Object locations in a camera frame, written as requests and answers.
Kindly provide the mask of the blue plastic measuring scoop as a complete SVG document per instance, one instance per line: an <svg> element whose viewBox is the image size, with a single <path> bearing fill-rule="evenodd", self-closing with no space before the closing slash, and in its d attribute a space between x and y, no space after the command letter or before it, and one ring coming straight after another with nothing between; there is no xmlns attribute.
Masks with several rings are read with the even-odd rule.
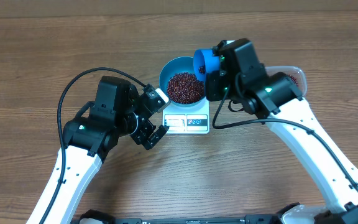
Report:
<svg viewBox="0 0 358 224"><path fill-rule="evenodd" d="M220 61L212 49L198 49L193 56L193 68L198 80L205 82L206 74L218 71Z"/></svg>

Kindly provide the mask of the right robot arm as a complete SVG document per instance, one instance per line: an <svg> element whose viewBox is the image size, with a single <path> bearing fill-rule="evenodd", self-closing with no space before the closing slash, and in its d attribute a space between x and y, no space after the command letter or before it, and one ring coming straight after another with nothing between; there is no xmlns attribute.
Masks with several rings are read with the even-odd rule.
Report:
<svg viewBox="0 0 358 224"><path fill-rule="evenodd" d="M194 62L206 76L209 101L240 103L294 153L324 198L322 207L293 203L246 223L358 223L358 168L316 119L305 98L305 74L294 66L265 67L255 60L209 56Z"/></svg>

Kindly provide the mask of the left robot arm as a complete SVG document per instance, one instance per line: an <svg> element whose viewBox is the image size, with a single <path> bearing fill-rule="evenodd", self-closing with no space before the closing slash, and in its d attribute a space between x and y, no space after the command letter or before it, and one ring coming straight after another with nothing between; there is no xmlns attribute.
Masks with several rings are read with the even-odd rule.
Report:
<svg viewBox="0 0 358 224"><path fill-rule="evenodd" d="M93 177L109 151L123 136L130 136L146 150L167 133L150 117L169 105L168 96L152 85L138 94L129 81L103 76L96 98L85 104L63 129L63 147L28 223L70 223Z"/></svg>

